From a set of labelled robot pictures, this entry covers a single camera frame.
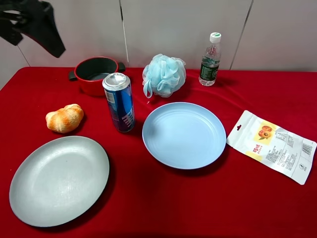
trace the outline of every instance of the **plate rim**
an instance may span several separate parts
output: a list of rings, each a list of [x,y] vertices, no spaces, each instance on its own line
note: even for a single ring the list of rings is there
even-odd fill
[[[103,151],[105,152],[105,155],[106,155],[106,158],[107,158],[106,161],[107,161],[108,167],[109,167],[109,173],[108,173],[108,175],[107,175],[105,184],[104,184],[103,188],[101,189],[100,194],[98,195],[97,199],[92,203],[91,206],[89,206],[84,212],[82,212],[82,213],[79,214],[78,216],[74,217],[73,219],[70,219],[69,221],[62,222],[62,223],[59,223],[59,224],[56,224],[56,225],[51,225],[51,226],[39,226],[39,225],[35,225],[35,224],[32,224],[32,223],[29,223],[29,222],[24,221],[23,219],[21,219],[21,218],[15,213],[15,211],[14,211],[13,208],[12,208],[12,204],[11,204],[11,199],[12,199],[11,190],[12,190],[13,181],[14,181],[15,179],[17,179],[16,176],[17,176],[18,172],[21,170],[22,165],[23,165],[24,163],[26,163],[26,161],[27,161],[28,159],[30,159],[31,156],[32,156],[34,153],[36,153],[38,150],[40,150],[42,147],[46,146],[47,144],[50,144],[51,142],[54,142],[54,141],[57,141],[57,140],[63,140],[63,139],[70,138],[70,137],[73,137],[73,138],[74,138],[74,137],[76,137],[76,138],[82,137],[82,138],[84,138],[84,139],[91,140],[91,141],[97,143],[97,144],[103,149]],[[15,171],[14,176],[13,176],[13,178],[12,178],[12,180],[11,180],[10,188],[9,188],[9,204],[10,204],[10,208],[11,208],[12,212],[14,213],[14,215],[15,215],[20,221],[22,221],[22,222],[24,222],[24,223],[26,223],[26,224],[28,224],[28,225],[30,225],[30,226],[33,226],[33,227],[55,227],[55,226],[60,226],[60,225],[62,225],[62,224],[68,223],[68,222],[70,222],[70,221],[72,221],[72,220],[74,220],[74,219],[80,217],[80,216],[83,215],[85,212],[87,212],[87,211],[97,202],[97,200],[100,198],[101,194],[103,193],[103,191],[104,191],[104,189],[105,189],[105,187],[106,187],[106,184],[108,183],[109,174],[110,174],[109,156],[108,156],[106,150],[104,149],[104,147],[103,147],[100,143],[98,143],[97,141],[95,141],[95,140],[93,140],[93,139],[91,139],[91,138],[89,138],[89,137],[81,136],[81,135],[63,136],[63,137],[60,137],[60,138],[51,140],[51,141],[49,141],[49,142],[47,142],[47,143],[41,145],[40,147],[38,147],[37,149],[35,149],[31,154],[29,154],[29,155],[26,157],[26,159],[23,160],[23,162],[19,165],[18,169]]]
[[[181,168],[181,167],[172,166],[172,165],[169,165],[169,164],[167,164],[167,163],[162,162],[162,161],[159,160],[157,157],[155,157],[155,156],[152,154],[152,152],[148,149],[148,147],[147,147],[147,145],[146,145],[146,143],[145,143],[145,140],[144,140],[144,125],[145,125],[145,123],[147,122],[147,120],[148,120],[148,118],[150,117],[150,115],[153,114],[156,110],[158,110],[158,109],[160,109],[160,108],[162,108],[162,107],[165,107],[165,106],[167,106],[167,105],[171,105],[171,104],[191,104],[191,105],[194,105],[194,106],[203,108],[203,109],[207,110],[209,113],[211,113],[212,115],[214,115],[214,117],[220,122],[220,124],[221,124],[221,129],[223,130],[225,137],[224,137],[223,147],[222,147],[222,149],[221,149],[222,152],[221,152],[221,154],[220,154],[214,161],[212,161],[211,163],[206,164],[206,165],[204,165],[204,166],[200,166],[200,167],[195,167],[195,168]],[[224,151],[224,149],[225,149],[225,146],[226,146],[226,139],[227,139],[226,131],[225,131],[224,126],[223,126],[222,122],[220,121],[220,119],[219,119],[213,112],[211,112],[210,110],[208,110],[207,108],[205,108],[205,107],[203,107],[203,106],[200,106],[200,105],[198,105],[198,104],[195,104],[195,103],[173,102],[173,103],[167,103],[167,104],[164,104],[164,105],[162,105],[162,106],[159,106],[158,108],[154,109],[154,110],[147,116],[147,118],[145,119],[145,121],[144,121],[144,123],[143,123],[143,126],[142,126],[142,140],[143,140],[143,144],[145,145],[147,151],[148,151],[157,161],[159,161],[160,163],[162,163],[162,164],[164,164],[164,165],[166,165],[166,166],[175,168],[175,169],[179,169],[179,170],[196,170],[196,169],[200,169],[200,168],[203,168],[203,167],[206,167],[206,166],[212,164],[213,162],[215,162],[215,161],[222,155],[222,153],[223,153],[223,151]]]

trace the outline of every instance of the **snack bag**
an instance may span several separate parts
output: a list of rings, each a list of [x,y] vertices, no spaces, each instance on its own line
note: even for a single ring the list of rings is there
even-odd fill
[[[227,138],[239,152],[303,185],[312,168],[316,142],[244,111]]]

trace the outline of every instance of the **red table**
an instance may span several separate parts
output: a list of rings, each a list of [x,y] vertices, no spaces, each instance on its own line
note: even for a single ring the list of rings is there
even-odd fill
[[[170,98],[143,95],[142,69],[129,68],[136,126],[119,133],[105,98],[80,92],[70,68],[27,67],[0,91],[0,237],[3,238],[240,238],[315,237],[316,160],[304,186],[226,146],[202,169],[182,171],[156,161],[142,141],[142,124],[158,106],[191,102],[215,113],[229,134],[244,110],[317,141],[317,73],[220,71],[212,87],[187,70]],[[73,133],[99,142],[110,177],[99,200],[79,218],[53,228],[24,224],[12,213],[9,186],[22,161],[64,135],[46,128],[45,115],[79,104],[84,123]]]

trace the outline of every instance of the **water bottle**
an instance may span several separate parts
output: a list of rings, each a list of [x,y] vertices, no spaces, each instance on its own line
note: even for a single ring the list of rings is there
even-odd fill
[[[220,63],[220,39],[221,34],[213,32],[210,34],[211,46],[207,47],[202,59],[199,82],[204,86],[212,86],[216,81]]]

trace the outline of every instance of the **blue can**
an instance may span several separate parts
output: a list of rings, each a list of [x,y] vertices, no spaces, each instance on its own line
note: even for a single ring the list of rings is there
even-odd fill
[[[135,124],[130,78],[112,73],[103,80],[103,87],[115,128],[120,132],[130,131]]]

